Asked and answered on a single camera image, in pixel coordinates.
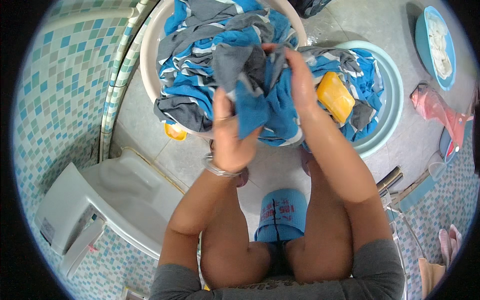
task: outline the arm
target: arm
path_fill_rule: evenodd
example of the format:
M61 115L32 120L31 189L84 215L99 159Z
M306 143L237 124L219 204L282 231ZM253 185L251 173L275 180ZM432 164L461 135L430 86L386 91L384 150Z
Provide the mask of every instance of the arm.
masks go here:
M352 226L354 251L374 240L391 240L392 233L372 174L330 116L319 108L312 76L302 55L288 49L286 57L292 68L292 97L301 128L328 183L344 200Z
M214 94L216 153L213 163L222 170L236 173L255 156L256 141L261 129L243 140L238 139L238 121L232 116L232 105L225 91ZM215 208L225 199L227 187L235 178L217 176L207 170L197 178L182 198L167 225L158 265L179 264L198 274L198 236L216 213Z

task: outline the gray shirt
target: gray shirt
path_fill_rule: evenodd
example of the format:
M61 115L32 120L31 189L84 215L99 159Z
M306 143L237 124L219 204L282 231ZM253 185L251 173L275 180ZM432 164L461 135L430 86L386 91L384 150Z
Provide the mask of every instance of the gray shirt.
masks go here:
M165 264L156 270L150 300L402 298L403 269L392 240L376 240L362 246L353 256L352 276L311 283L266 278L261 283L207 291L201 289L200 279L192 270Z

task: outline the hand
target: hand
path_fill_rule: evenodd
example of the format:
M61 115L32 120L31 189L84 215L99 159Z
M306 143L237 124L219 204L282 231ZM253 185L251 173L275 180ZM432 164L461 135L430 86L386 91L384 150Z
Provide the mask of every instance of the hand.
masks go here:
M213 95L213 135L215 153L213 163L220 169L237 173L250 163L257 150L257 138L262 128L255 129L249 136L238 137L238 118L232 114L232 103L225 90L216 89Z
M265 52L272 52L277 44L262 44ZM303 60L303 56L285 47L285 57L292 69L292 98L297 113L301 117L318 109L317 96L313 87L312 73Z

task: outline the bracelet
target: bracelet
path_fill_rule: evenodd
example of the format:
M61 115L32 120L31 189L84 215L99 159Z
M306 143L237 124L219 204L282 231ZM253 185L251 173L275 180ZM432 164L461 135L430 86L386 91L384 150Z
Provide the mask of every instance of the bracelet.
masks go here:
M209 170L210 172L214 173L215 175L222 176L222 177L235 177L235 176L238 176L238 175L241 174L241 172L240 173L230 173L230 172L224 171L222 169L219 169L217 166L215 166L212 163L212 159L213 159L213 153L212 152L207 153L205 155L205 157L203 158L203 163L204 163L205 169Z

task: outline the light blue basin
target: light blue basin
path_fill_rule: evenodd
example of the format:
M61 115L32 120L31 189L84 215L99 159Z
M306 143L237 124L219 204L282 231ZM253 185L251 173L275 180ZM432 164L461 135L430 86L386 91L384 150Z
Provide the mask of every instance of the light blue basin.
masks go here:
M384 92L380 97L382 108L378 112L378 125L365 138L353 143L361 158L367 157L382 148L395 130L403 109L403 83L400 72L391 57L380 47L365 41L349 41L336 46L342 49L361 48L377 60L378 69L384 82Z
M426 22L428 13L438 16L440 20L445 23L445 20L433 6L425 8L423 14L421 14L417 19L417 27L415 28L415 44L417 45L417 51L420 55L421 61L423 62L423 65L427 69L428 73L430 73L430 75L437 80L438 84L443 90L449 91L455 83L456 73L456 58L452 36L450 35L450 31L448 31L447 35L445 36L447 45L445 51L450 59L450 62L452 63L452 74L446 79L442 79L437 75L437 70L433 65L432 51L430 50L430 39L428 38L428 26Z

